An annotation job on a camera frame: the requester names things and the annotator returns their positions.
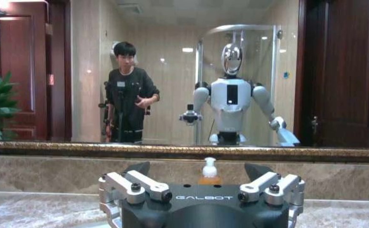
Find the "bathroom sink counter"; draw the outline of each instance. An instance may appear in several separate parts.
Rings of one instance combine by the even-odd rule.
[[[104,223],[96,195],[0,192],[0,227],[106,227]],[[296,227],[369,228],[369,201],[306,200]]]

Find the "humanoid robot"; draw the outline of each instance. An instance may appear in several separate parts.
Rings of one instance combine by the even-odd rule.
[[[276,132],[280,146],[299,144],[292,133],[286,130],[286,122],[278,116],[274,117],[274,107],[270,102],[270,94],[260,84],[251,84],[236,77],[241,64],[241,48],[229,43],[221,50],[221,68],[224,75],[211,85],[196,85],[193,91],[193,105],[187,105],[187,111],[180,115],[180,120],[187,125],[193,125],[201,120],[200,109],[208,102],[213,111],[217,134],[208,138],[212,145],[241,145],[245,142],[240,134],[243,115],[249,105],[249,97],[253,98],[259,108],[268,119],[270,128]]]

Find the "orange liquid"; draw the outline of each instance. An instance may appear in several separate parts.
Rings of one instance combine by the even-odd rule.
[[[207,184],[207,185],[221,184],[221,180],[219,177],[201,177],[197,180],[197,184]]]

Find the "pump nozzle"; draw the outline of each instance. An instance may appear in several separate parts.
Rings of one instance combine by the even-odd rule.
[[[203,176],[204,177],[215,177],[216,176],[216,168],[213,167],[215,158],[207,157],[205,166],[203,167]]]

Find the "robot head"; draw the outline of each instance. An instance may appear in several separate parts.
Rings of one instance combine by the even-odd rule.
[[[221,68],[227,75],[235,76],[241,63],[241,49],[231,43],[221,49]]]

